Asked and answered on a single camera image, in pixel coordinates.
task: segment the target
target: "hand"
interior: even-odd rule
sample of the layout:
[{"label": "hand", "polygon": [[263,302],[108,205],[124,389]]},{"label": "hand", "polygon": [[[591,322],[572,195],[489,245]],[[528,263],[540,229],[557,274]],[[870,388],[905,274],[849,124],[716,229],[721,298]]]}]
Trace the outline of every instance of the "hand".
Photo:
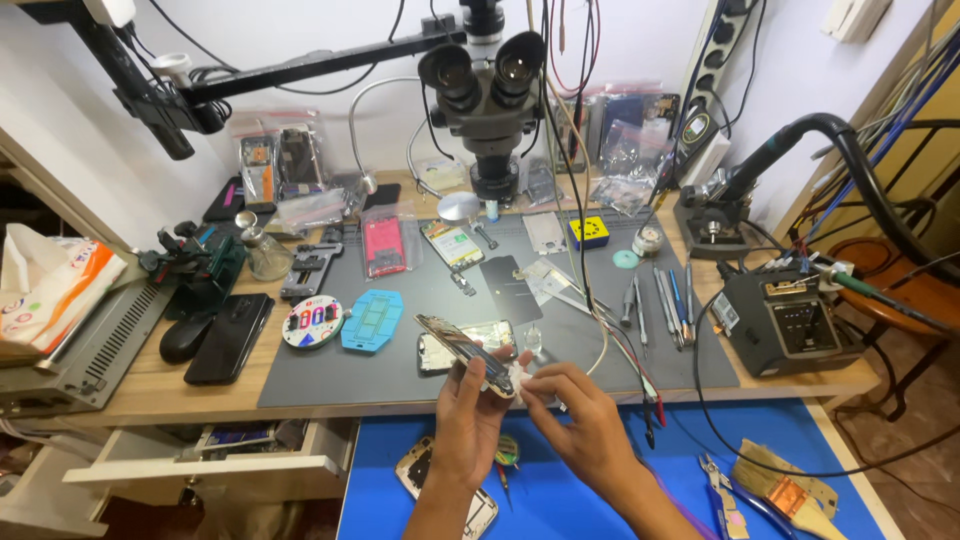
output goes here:
[{"label": "hand", "polygon": [[[492,354],[506,362],[512,352],[508,345]],[[517,360],[526,370],[532,358],[530,351],[524,351]],[[513,401],[490,389],[480,391],[485,372],[484,360],[479,356],[472,358],[469,366],[457,362],[450,368],[437,398],[437,440],[428,480],[441,478],[447,485],[465,487],[470,494],[480,487],[493,466],[500,424]]]},{"label": "hand", "polygon": [[[575,364],[540,368],[522,386],[520,397],[534,425],[573,474],[614,509],[631,492],[631,484],[650,477],[634,455],[616,403]],[[568,407],[569,424],[562,425],[547,410],[544,402],[554,396]]]}]

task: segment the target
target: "blue silicone pad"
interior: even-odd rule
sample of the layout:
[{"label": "blue silicone pad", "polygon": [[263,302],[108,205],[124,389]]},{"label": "blue silicone pad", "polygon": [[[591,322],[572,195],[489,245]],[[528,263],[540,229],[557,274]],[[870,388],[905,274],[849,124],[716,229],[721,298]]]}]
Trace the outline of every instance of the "blue silicone pad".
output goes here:
[{"label": "blue silicone pad", "polygon": [[392,337],[403,314],[400,293],[370,289],[357,299],[352,314],[340,330],[346,349],[375,353]]}]

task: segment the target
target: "computer mouse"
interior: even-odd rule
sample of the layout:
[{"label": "computer mouse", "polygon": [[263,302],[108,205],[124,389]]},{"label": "computer mouse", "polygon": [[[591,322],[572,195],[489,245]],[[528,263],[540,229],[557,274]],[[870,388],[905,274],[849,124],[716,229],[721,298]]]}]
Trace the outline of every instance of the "computer mouse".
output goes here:
[{"label": "computer mouse", "polygon": [[163,361],[176,365],[192,359],[204,342],[213,317],[212,313],[191,313],[174,323],[160,338],[160,357]]}]

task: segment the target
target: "red phone case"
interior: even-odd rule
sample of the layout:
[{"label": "red phone case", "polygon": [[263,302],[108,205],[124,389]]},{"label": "red phone case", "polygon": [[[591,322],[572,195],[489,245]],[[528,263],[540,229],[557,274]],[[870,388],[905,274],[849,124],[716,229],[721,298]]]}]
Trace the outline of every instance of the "red phone case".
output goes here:
[{"label": "red phone case", "polygon": [[403,239],[400,235],[400,220],[396,216],[365,221],[363,245],[368,278],[379,278],[407,269]]}]

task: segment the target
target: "yellow device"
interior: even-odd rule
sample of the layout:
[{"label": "yellow device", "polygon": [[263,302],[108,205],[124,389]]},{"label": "yellow device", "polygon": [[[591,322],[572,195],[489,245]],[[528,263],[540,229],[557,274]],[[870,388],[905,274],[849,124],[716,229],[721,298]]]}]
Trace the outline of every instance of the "yellow device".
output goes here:
[{"label": "yellow device", "polygon": [[588,217],[584,220],[585,234],[580,234],[579,219],[570,221],[567,226],[570,229],[570,233],[573,234],[573,247],[578,251],[580,250],[581,242],[584,244],[584,249],[590,250],[606,246],[607,242],[610,241],[610,232],[607,231],[607,226],[604,225],[603,220],[598,216]]}]

